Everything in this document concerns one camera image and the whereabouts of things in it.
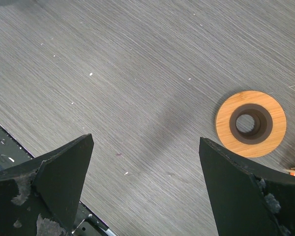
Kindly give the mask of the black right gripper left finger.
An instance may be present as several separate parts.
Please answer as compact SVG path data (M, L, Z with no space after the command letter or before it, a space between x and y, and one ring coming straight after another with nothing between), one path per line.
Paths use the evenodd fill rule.
M0 236L70 236L94 141L91 134L0 171Z

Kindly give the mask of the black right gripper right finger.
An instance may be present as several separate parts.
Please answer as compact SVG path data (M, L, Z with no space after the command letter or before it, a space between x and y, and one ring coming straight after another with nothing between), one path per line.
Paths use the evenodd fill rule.
M200 138L199 156L220 236L295 236L295 177Z

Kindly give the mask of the wooden ring dripper holder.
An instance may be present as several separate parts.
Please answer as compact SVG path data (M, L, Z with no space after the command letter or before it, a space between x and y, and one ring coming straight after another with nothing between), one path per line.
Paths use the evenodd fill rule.
M216 134L223 146L246 158L265 156L283 141L287 119L280 103L254 90L238 92L220 106Z

